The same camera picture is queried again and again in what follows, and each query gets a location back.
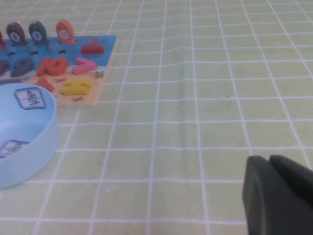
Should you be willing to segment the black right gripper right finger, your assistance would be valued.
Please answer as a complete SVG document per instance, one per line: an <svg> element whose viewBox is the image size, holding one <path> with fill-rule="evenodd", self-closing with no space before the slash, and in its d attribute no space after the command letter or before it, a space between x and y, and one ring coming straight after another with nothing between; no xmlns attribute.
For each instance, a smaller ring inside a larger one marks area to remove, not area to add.
<svg viewBox="0 0 313 235"><path fill-rule="evenodd" d="M313 205L313 171L282 155L271 155L269 162L301 199Z"/></svg>

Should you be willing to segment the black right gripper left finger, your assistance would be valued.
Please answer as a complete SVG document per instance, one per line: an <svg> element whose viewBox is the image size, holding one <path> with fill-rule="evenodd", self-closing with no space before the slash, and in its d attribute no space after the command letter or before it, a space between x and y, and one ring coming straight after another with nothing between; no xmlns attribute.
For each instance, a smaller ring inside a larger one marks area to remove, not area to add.
<svg viewBox="0 0 313 235"><path fill-rule="evenodd" d="M311 235L313 206L301 199L269 162L246 162L243 204L250 235Z"/></svg>

